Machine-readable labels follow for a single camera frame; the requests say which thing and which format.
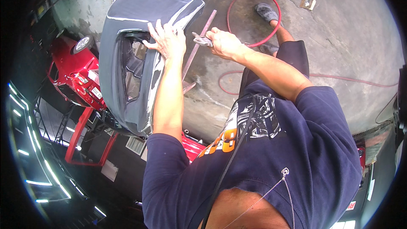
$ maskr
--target man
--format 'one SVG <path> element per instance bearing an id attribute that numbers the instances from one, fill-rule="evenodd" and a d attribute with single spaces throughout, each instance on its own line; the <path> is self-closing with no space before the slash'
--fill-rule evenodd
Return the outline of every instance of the man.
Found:
<path id="1" fill-rule="evenodd" d="M 277 14 L 255 7 L 269 25 Z M 149 228 L 201 228 L 215 186 L 236 144 L 242 144 L 212 206 L 206 228 L 328 229 L 354 198 L 361 180 L 356 145 L 334 90 L 309 81 L 303 41 L 280 26 L 280 48 L 260 53 L 235 35 L 212 28 L 213 54 L 246 67 L 240 98 L 220 136 L 189 164 L 181 145 L 182 30 L 149 25 L 166 59 L 154 106 L 153 134 L 143 181 Z"/>

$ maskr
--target red car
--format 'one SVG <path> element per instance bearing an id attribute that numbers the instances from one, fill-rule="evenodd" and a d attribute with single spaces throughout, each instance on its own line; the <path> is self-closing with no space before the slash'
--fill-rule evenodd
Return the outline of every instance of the red car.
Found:
<path id="1" fill-rule="evenodd" d="M 189 159 L 189 163 L 192 163 L 199 153 L 206 148 L 206 146 L 197 142 L 196 139 L 185 135 L 184 132 L 182 132 L 182 146 L 184 147 L 186 156 Z"/>
<path id="2" fill-rule="evenodd" d="M 99 86 L 99 60 L 89 50 L 94 40 L 85 36 L 78 42 L 59 35 L 52 42 L 52 63 L 48 78 L 65 100 L 98 111 L 106 109 Z"/>

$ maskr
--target graphic print on shirt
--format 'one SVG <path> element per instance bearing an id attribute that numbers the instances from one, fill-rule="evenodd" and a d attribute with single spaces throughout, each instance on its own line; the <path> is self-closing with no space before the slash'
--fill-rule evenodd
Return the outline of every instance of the graphic print on shirt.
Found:
<path id="1" fill-rule="evenodd" d="M 249 138 L 274 138 L 281 131 L 275 114 L 274 97 L 272 97 L 271 94 L 268 94 L 268 96 L 255 94 L 254 98 L 256 108 L 249 122 L 249 130 L 246 134 L 249 135 Z M 254 106 L 251 101 L 238 115 L 238 103 L 239 102 L 237 102 L 230 111 L 221 134 L 211 145 L 202 150 L 198 157 L 212 154 L 216 150 L 230 152 L 234 149 L 237 136 L 240 136 L 245 129 L 250 111 Z"/>

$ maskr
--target black cable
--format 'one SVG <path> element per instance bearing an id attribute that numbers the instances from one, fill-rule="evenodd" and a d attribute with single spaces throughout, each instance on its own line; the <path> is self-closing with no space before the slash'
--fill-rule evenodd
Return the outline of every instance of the black cable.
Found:
<path id="1" fill-rule="evenodd" d="M 243 130 L 243 132 L 242 132 L 242 134 L 241 134 L 241 136 L 240 136 L 240 139 L 239 139 L 239 141 L 238 141 L 236 147 L 235 147 L 234 150 L 233 150 L 232 155 L 230 156 L 229 160 L 227 161 L 227 164 L 226 164 L 225 168 L 223 169 L 221 176 L 219 177 L 218 183 L 216 183 L 216 186 L 215 186 L 215 189 L 214 189 L 214 191 L 213 191 L 213 194 L 212 194 L 212 196 L 211 196 L 211 198 L 210 198 L 210 200 L 209 200 L 208 207 L 206 208 L 206 215 L 205 215 L 205 217 L 204 217 L 203 220 L 202 220 L 201 229 L 205 229 L 205 227 L 206 227 L 206 223 L 208 222 L 208 218 L 209 218 L 209 215 L 210 215 L 210 211 L 212 210 L 212 206 L 213 206 L 213 204 L 215 203 L 215 199 L 217 198 L 217 196 L 218 196 L 218 194 L 219 194 L 218 192 L 219 192 L 219 189 L 220 189 L 220 187 L 221 187 L 223 178 L 225 177 L 226 172 L 227 172 L 227 170 L 229 169 L 229 166 L 230 166 L 231 162 L 233 161 L 234 157 L 236 156 L 237 150 L 239 149 L 240 145 L 242 144 L 242 142 L 243 142 L 243 140 L 244 140 L 244 137 L 245 137 L 247 131 L 249 130 L 250 120 L 252 119 L 253 114 L 254 114 L 254 112 L 256 111 L 256 100 L 254 99 L 254 95 L 253 95 L 253 94 L 245 94 L 245 95 L 242 96 L 242 97 L 245 97 L 246 95 L 251 95 L 251 96 L 252 96 L 252 99 L 253 99 L 253 107 L 252 107 L 252 109 L 251 109 L 251 111 L 250 111 L 250 114 L 249 114 L 249 117 L 248 117 L 248 119 L 247 119 L 246 127 L 245 127 L 245 129 Z M 237 103 L 237 101 L 239 101 L 239 100 L 240 100 L 240 99 L 237 99 L 237 100 L 236 100 L 236 102 L 233 104 L 232 108 L 234 107 L 234 105 L 235 105 L 235 104 Z"/>
<path id="2" fill-rule="evenodd" d="M 374 119 L 374 122 L 375 122 L 376 124 L 382 124 L 382 123 L 384 123 L 384 122 L 391 121 L 391 119 L 390 119 L 390 120 L 384 120 L 384 121 L 382 121 L 382 122 L 377 122 L 377 118 L 379 118 L 380 114 L 384 111 L 384 109 L 386 109 L 387 105 L 389 105 L 390 102 L 393 101 L 393 99 L 394 99 L 396 96 L 397 96 L 397 93 L 390 99 L 390 101 L 389 101 L 389 102 L 383 107 L 383 109 L 379 112 L 379 114 L 377 115 L 376 119 Z"/>

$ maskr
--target tail light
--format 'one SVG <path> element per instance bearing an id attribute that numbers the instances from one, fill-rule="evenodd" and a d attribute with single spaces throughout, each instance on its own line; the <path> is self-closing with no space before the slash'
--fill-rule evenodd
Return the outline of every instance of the tail light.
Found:
<path id="1" fill-rule="evenodd" d="M 79 84 L 79 85 L 84 85 L 85 83 L 88 82 L 88 79 L 86 79 L 82 74 L 76 73 L 76 74 L 71 74 L 71 79 Z"/>

